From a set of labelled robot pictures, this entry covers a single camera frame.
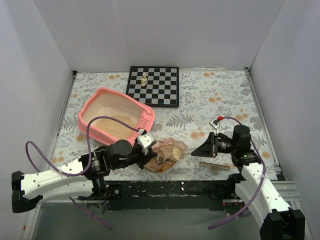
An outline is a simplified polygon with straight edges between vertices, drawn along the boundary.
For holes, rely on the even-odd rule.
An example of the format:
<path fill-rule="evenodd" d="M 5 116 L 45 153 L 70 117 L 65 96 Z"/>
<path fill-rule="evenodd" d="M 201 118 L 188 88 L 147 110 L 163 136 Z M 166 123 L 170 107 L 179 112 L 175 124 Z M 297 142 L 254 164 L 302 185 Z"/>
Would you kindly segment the peach cat litter bag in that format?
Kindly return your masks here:
<path fill-rule="evenodd" d="M 176 160 L 172 155 L 174 146 L 188 149 L 188 146 L 183 141 L 175 140 L 172 137 L 160 140 L 152 147 L 152 151 L 157 153 L 157 156 L 150 160 L 144 168 L 154 173 L 163 173 L 172 168 L 180 161 Z"/>

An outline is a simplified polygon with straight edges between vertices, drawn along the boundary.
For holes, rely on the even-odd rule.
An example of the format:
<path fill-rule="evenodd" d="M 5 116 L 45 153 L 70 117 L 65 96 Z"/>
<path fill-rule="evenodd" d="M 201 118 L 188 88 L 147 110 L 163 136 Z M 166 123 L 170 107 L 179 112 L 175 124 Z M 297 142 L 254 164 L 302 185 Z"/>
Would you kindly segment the clear plastic scoop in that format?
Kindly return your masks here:
<path fill-rule="evenodd" d="M 177 160 L 183 160 L 186 155 L 190 155 L 195 149 L 186 148 L 182 149 L 180 146 L 175 145 L 172 150 L 172 156 Z"/>

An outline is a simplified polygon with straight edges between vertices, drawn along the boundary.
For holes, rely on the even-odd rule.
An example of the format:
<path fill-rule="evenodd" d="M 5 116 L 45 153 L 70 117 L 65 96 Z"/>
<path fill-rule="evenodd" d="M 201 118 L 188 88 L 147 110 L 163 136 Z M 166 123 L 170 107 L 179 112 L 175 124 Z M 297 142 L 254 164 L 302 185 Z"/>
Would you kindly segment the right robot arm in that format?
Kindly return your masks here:
<path fill-rule="evenodd" d="M 232 137 L 210 132 L 207 140 L 191 152 L 194 157 L 214 158 L 219 153 L 230 154 L 239 174 L 232 174 L 226 186 L 227 195 L 245 203 L 242 211 L 249 210 L 259 226 L 262 240 L 303 240 L 305 216 L 293 209 L 266 178 L 266 166 L 252 149 L 249 127 L 238 124 Z"/>

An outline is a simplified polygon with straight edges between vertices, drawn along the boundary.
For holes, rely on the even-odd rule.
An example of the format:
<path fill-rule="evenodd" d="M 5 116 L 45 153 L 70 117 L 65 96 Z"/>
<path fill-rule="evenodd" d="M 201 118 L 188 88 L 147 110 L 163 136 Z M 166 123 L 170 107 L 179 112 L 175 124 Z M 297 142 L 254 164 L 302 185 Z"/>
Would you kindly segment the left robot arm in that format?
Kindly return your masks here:
<path fill-rule="evenodd" d="M 95 200 L 106 196 L 102 181 L 111 171 L 137 164 L 146 165 L 157 154 L 152 150 L 156 140 L 140 136 L 131 144 L 121 139 L 109 146 L 101 146 L 59 168 L 25 174 L 21 171 L 11 175 L 11 208 L 13 213 L 33 210 L 40 201 L 56 196 L 58 189 L 78 182 L 91 181 L 89 194 Z"/>

